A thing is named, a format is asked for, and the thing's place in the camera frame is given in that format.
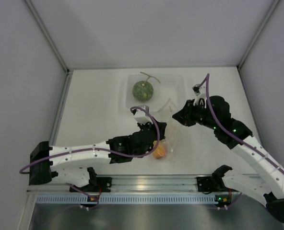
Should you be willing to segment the clear zip top bag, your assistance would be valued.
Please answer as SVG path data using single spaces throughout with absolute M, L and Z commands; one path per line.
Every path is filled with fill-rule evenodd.
M 169 98 L 168 101 L 163 105 L 161 109 L 155 115 L 155 118 L 158 118 L 160 122 L 166 122 L 166 138 L 160 142 L 164 142 L 167 146 L 167 156 L 175 151 L 179 133 L 180 133 L 180 124 L 172 118 L 172 115 L 178 111 L 176 105 Z

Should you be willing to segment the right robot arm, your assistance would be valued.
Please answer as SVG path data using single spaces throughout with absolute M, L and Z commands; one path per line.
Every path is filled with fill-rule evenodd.
M 212 129 L 218 141 L 245 160 L 263 180 L 262 183 L 255 181 L 222 165 L 212 173 L 212 183 L 217 190 L 238 190 L 284 223 L 284 167 L 262 147 L 244 123 L 231 117 L 229 103 L 223 97 L 211 96 L 199 102 L 187 100 L 172 117 L 186 127 L 199 124 Z

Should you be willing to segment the green netted fake melon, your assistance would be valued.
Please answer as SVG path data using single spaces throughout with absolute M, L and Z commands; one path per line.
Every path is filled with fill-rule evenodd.
M 154 88 L 148 80 L 150 78 L 153 78 L 156 79 L 159 82 L 159 84 L 161 82 L 157 77 L 149 75 L 145 72 L 140 72 L 140 73 L 147 76 L 147 79 L 138 81 L 134 84 L 132 88 L 132 95 L 139 102 L 147 102 L 151 100 L 151 98 L 154 95 Z

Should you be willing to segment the pink fake food piece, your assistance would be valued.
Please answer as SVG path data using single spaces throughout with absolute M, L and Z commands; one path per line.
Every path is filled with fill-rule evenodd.
M 167 146 L 164 142 L 160 142 L 155 151 L 153 152 L 153 156 L 155 159 L 161 159 L 167 156 Z

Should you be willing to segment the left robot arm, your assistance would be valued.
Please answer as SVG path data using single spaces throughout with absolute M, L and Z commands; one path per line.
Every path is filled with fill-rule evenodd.
M 96 164 L 127 163 L 150 154 L 157 140 L 165 139 L 165 122 L 138 124 L 139 131 L 98 144 L 58 147 L 48 141 L 40 142 L 30 154 L 29 184 L 50 182 L 72 184 L 93 191 L 97 180 Z

